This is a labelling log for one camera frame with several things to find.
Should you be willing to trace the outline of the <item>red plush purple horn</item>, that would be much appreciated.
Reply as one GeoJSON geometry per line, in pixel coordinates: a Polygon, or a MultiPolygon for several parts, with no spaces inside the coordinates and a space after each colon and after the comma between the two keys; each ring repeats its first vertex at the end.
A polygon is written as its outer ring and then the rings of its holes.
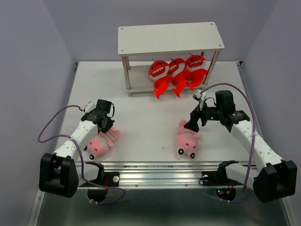
{"type": "Polygon", "coordinates": [[[169,75],[169,64],[163,60],[154,61],[148,69],[149,78],[154,81],[154,94],[157,99],[164,94],[172,77],[169,75]]]}

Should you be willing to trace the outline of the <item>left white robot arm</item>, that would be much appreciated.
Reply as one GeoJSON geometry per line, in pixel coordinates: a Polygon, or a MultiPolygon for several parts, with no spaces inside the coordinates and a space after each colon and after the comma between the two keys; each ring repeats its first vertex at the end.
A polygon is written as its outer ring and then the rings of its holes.
{"type": "Polygon", "coordinates": [[[57,137],[67,140],[52,153],[46,153],[40,160],[39,189],[46,193],[71,198],[79,187],[79,177],[84,175],[76,169],[76,160],[83,161],[82,149],[99,132],[106,133],[113,126],[114,120],[109,116],[111,109],[115,109],[112,102],[99,99],[96,104],[89,102],[85,107],[70,105],[84,112],[75,131],[69,135],[57,135],[46,140],[41,140],[42,133],[38,136],[39,143],[45,143],[57,137]]]}

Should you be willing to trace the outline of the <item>red shark plush white belly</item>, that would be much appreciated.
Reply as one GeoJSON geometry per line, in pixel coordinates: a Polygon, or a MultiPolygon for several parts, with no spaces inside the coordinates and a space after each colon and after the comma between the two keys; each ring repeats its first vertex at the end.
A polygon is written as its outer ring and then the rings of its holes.
{"type": "Polygon", "coordinates": [[[195,87],[203,83],[204,78],[208,74],[208,70],[205,69],[206,59],[204,54],[191,55],[185,61],[185,66],[189,72],[187,86],[190,90],[194,90],[195,87]]]}

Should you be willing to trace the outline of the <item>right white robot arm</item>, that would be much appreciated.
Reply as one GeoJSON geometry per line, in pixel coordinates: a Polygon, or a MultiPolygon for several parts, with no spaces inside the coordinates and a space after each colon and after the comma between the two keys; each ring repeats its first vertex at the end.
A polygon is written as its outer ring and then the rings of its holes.
{"type": "Polygon", "coordinates": [[[247,114],[236,110],[231,91],[217,91],[213,107],[206,104],[206,93],[199,89],[195,91],[193,98],[198,101],[198,106],[190,113],[190,120],[184,127],[197,132],[198,121],[202,122],[202,126],[207,121],[219,121],[252,155],[251,162],[257,167],[253,170],[235,160],[223,161],[216,171],[203,173],[203,185],[224,186],[231,181],[246,184],[263,203],[295,194],[296,164],[285,161],[275,153],[253,128],[247,114]]]}

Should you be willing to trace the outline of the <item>red shark plush toy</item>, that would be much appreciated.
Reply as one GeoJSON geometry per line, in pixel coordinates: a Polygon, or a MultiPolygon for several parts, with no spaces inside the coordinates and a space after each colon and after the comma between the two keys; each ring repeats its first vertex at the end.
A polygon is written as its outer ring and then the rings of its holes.
{"type": "Polygon", "coordinates": [[[172,91],[180,97],[187,86],[187,78],[190,75],[190,72],[186,69],[185,60],[182,58],[172,59],[169,63],[169,75],[173,78],[171,81],[174,86],[172,91]]]}

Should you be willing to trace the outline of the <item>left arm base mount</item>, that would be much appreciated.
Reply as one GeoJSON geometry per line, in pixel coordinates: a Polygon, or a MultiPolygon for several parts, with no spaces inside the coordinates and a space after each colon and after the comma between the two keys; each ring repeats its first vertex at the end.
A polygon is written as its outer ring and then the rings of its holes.
{"type": "MultiPolygon", "coordinates": [[[[88,161],[85,163],[85,177],[94,184],[105,187],[119,186],[119,172],[105,171],[101,163],[88,161]]],[[[84,182],[83,187],[87,187],[87,197],[90,203],[96,205],[113,204],[123,194],[120,190],[104,189],[84,182]]]]}

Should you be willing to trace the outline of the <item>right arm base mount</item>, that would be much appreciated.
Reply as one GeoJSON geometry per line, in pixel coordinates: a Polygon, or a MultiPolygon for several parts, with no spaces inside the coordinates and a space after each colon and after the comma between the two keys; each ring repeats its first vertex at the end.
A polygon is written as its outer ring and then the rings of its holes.
{"type": "Polygon", "coordinates": [[[201,178],[198,183],[202,186],[217,186],[215,193],[217,198],[222,202],[240,203],[242,201],[235,201],[236,189],[235,186],[242,185],[236,180],[229,179],[226,173],[226,167],[236,166],[238,161],[223,161],[219,164],[218,169],[214,171],[202,171],[201,178]]]}

